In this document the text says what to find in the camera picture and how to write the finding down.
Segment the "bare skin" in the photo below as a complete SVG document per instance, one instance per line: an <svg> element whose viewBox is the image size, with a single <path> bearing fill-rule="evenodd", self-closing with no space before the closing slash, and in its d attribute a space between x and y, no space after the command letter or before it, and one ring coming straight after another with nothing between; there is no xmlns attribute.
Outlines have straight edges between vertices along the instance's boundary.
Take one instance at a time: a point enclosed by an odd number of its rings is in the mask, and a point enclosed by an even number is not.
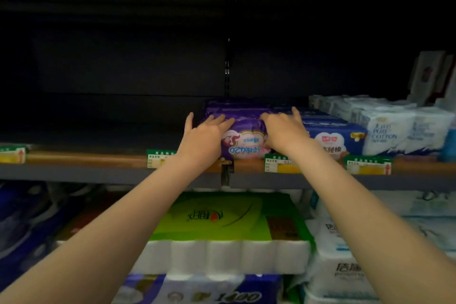
<svg viewBox="0 0 456 304"><path fill-rule="evenodd" d="M384 304L456 303L456 266L308 137L299 112L263 114L267 145L317 191ZM0 294L0 304L110 303L161 217L220 156L224 116L192 128L177 154Z"/></svg>
<svg viewBox="0 0 456 304"><path fill-rule="evenodd" d="M268 146L299 166L383 304L456 303L456 265L309 138L298 110L261 119Z"/></svg>

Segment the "red arrow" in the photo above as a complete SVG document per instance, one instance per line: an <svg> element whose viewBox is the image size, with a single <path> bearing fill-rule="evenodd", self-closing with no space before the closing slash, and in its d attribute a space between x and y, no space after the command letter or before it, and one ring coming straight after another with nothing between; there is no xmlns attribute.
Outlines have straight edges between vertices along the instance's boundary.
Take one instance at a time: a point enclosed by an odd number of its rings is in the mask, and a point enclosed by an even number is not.
<svg viewBox="0 0 456 304"><path fill-rule="evenodd" d="M22 158L24 156L24 151L21 149L19 152L18 152L18 155L19 155L19 163L22 163Z"/></svg>

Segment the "toilet paper roll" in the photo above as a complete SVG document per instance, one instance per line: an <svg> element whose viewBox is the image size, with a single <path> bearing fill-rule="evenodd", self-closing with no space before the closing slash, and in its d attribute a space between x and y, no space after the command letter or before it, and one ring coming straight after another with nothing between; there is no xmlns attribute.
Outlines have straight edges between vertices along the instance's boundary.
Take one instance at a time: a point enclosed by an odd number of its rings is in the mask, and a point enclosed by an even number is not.
<svg viewBox="0 0 456 304"><path fill-rule="evenodd" d="M164 274L171 263L171 241L149 241L133 266L132 274Z"/></svg>
<svg viewBox="0 0 456 304"><path fill-rule="evenodd" d="M243 241L241 269L244 274L273 274L276 267L276 241Z"/></svg>
<svg viewBox="0 0 456 304"><path fill-rule="evenodd" d="M307 241L277 241L275 272L277 274L302 274L311 253Z"/></svg>
<svg viewBox="0 0 456 304"><path fill-rule="evenodd" d="M206 241L171 242L171 274L202 274L206 269Z"/></svg>
<svg viewBox="0 0 456 304"><path fill-rule="evenodd" d="M209 241L206 262L207 274L239 274L241 241Z"/></svg>
<svg viewBox="0 0 456 304"><path fill-rule="evenodd" d="M282 192L283 194L289 194L291 201L294 204L298 204L301 200L302 189L281 189L279 192Z"/></svg>
<svg viewBox="0 0 456 304"><path fill-rule="evenodd" d="M222 191L225 191L225 192L246 192L247 189L238 189L238 188L231 188L229 186L222 186Z"/></svg>
<svg viewBox="0 0 456 304"><path fill-rule="evenodd" d="M263 192L263 193L268 193L268 192L275 192L274 189L248 189L250 192Z"/></svg>
<svg viewBox="0 0 456 304"><path fill-rule="evenodd" d="M220 189L214 189L214 188L193 188L193 191L196 191L196 192L214 192L214 191L220 191Z"/></svg>

